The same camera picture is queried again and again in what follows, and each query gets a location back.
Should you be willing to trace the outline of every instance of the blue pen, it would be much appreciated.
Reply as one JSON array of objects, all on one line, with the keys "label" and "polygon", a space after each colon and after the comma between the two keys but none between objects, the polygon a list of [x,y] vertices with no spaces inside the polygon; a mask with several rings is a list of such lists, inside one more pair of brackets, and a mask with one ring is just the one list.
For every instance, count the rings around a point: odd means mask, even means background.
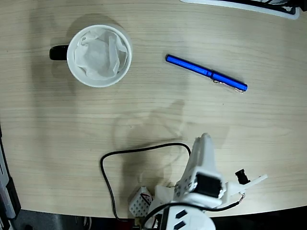
[{"label": "blue pen", "polygon": [[177,66],[183,67],[185,69],[192,70],[196,73],[199,73],[201,75],[204,75],[208,78],[211,78],[214,82],[223,83],[227,86],[230,86],[231,88],[234,88],[238,92],[245,92],[248,89],[248,85],[233,79],[231,77],[228,77],[222,73],[219,73],[217,71],[214,71],[212,69],[207,69],[203,66],[194,64],[192,62],[183,60],[181,58],[175,57],[173,55],[168,54],[165,57],[165,60],[169,63],[175,64]]}]

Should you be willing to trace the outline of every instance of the pen clip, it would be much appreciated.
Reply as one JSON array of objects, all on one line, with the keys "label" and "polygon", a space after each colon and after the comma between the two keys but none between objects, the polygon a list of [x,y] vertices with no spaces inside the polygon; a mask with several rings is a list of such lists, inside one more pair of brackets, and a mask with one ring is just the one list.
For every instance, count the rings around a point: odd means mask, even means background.
[{"label": "pen clip", "polygon": [[230,85],[227,85],[227,84],[225,84],[225,83],[223,83],[223,82],[220,82],[220,81],[218,81],[218,80],[213,80],[213,82],[214,82],[214,83],[220,83],[220,84],[226,85],[226,86],[228,86],[229,88],[231,88],[231,89],[233,89],[234,91],[239,92],[239,93],[243,93],[243,92],[244,92],[243,90],[239,90],[239,89],[237,89],[237,88],[235,88],[235,87],[232,87],[232,86],[230,86]]}]

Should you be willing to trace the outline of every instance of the white plastic part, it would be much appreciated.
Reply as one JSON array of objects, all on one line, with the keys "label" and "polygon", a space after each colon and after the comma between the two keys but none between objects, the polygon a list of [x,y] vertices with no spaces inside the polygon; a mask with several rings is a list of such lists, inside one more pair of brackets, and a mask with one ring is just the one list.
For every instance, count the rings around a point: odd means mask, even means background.
[{"label": "white plastic part", "polygon": [[145,217],[153,197],[146,187],[141,187],[129,203],[129,211],[134,217]]},{"label": "white plastic part", "polygon": [[[191,193],[197,184],[198,174],[215,178],[221,181],[221,191],[218,198],[198,193]],[[200,138],[196,138],[193,144],[187,167],[180,181],[176,183],[174,200],[188,202],[206,207],[217,207],[222,204],[221,197],[226,190],[224,178],[217,171],[214,159],[213,142],[209,134],[204,133]]]},{"label": "white plastic part", "polygon": [[221,206],[226,206],[230,203],[230,197],[233,196],[234,194],[244,194],[246,189],[251,188],[252,186],[259,184],[261,181],[267,179],[268,176],[267,174],[262,175],[258,177],[255,180],[252,180],[251,182],[247,184],[239,184],[238,182],[227,182],[226,183],[226,192],[222,197],[222,205]]},{"label": "white plastic part", "polygon": [[293,20],[298,19],[299,17],[299,8],[296,8],[295,14],[291,15],[291,14],[280,12],[280,11],[275,11],[271,9],[251,6],[247,4],[235,3],[235,2],[230,2],[230,1],[222,1],[222,0],[180,0],[180,1],[186,2],[186,3],[198,3],[198,4],[206,4],[206,5],[213,5],[213,6],[225,6],[225,7],[230,7],[230,8],[238,8],[242,10],[267,13],[267,14],[271,14],[271,15],[275,15],[275,16],[279,16],[283,18],[293,19]]},{"label": "white plastic part", "polygon": [[167,215],[167,230],[215,230],[213,221],[197,208],[175,206]]}]

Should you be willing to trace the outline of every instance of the electronic device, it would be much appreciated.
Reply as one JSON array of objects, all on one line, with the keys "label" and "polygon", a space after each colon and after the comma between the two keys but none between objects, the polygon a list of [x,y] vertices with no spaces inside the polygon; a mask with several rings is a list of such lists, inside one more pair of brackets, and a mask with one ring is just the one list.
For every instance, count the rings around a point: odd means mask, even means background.
[{"label": "electronic device", "polygon": [[300,9],[307,10],[307,0],[180,0],[186,3],[225,6],[297,19]]}]

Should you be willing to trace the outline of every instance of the white mug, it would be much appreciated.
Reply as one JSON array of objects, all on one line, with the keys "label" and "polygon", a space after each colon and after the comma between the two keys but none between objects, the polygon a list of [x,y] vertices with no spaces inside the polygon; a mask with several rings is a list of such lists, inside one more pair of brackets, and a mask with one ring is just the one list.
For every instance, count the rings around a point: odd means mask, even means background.
[{"label": "white mug", "polygon": [[[74,51],[77,48],[79,40],[84,34],[86,34],[91,29],[94,28],[103,28],[116,33],[122,39],[128,51],[128,56],[124,68],[120,72],[118,72],[116,76],[106,80],[94,80],[89,78],[88,76],[86,76],[86,73],[83,69],[76,66],[74,61]],[[132,42],[128,33],[118,25],[115,24],[91,25],[79,31],[72,38],[69,45],[52,47],[49,51],[49,57],[51,60],[57,60],[57,61],[66,60],[71,73],[81,83],[91,87],[103,88],[110,85],[114,85],[115,83],[119,82],[128,72],[128,69],[132,61]]]}]

